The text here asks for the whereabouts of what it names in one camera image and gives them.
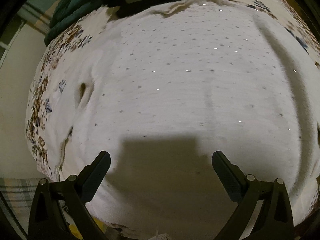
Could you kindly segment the grey plaid cloth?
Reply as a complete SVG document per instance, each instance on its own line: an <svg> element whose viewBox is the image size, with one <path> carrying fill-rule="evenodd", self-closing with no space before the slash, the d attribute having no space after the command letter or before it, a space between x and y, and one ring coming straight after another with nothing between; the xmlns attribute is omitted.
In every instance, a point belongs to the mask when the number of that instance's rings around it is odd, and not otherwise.
<svg viewBox="0 0 320 240"><path fill-rule="evenodd" d="M39 180L1 178L1 193L10 207L29 207Z"/></svg>

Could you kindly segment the dark green velvet pillow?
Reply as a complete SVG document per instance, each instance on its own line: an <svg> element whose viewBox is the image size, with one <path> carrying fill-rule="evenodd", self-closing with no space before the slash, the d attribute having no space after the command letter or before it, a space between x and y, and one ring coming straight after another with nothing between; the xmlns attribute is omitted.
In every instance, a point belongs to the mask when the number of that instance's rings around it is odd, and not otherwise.
<svg viewBox="0 0 320 240"><path fill-rule="evenodd" d="M72 24L94 10L107 5L109 1L110 0L61 0L52 16L49 32L44 39L44 44L49 46L52 40Z"/></svg>

